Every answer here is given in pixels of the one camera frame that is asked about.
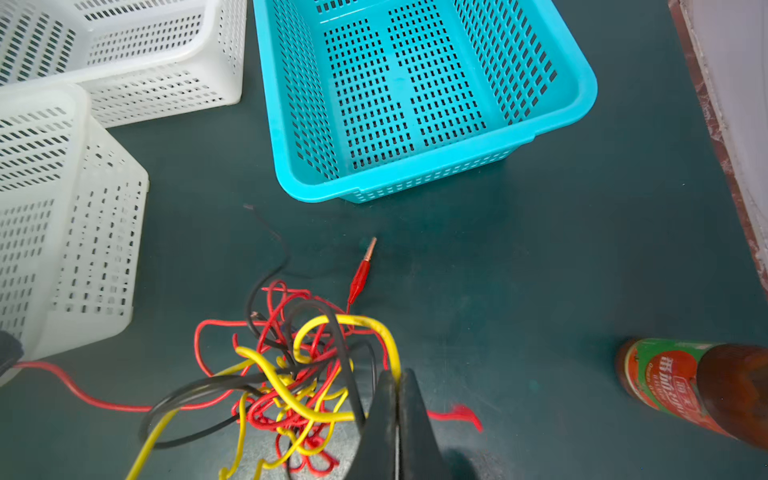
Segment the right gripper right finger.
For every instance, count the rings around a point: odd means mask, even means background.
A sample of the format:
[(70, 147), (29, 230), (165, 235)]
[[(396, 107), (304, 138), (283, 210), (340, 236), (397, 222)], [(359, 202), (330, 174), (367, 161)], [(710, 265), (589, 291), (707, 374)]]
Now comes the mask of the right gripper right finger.
[(412, 369), (404, 370), (400, 379), (398, 424), (399, 478), (451, 479)]

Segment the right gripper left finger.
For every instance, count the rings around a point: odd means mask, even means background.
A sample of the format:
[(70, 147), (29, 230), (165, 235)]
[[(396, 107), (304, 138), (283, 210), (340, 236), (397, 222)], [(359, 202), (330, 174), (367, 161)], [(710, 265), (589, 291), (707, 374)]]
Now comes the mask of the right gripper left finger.
[(397, 393), (393, 374), (383, 372), (346, 480), (396, 477)]

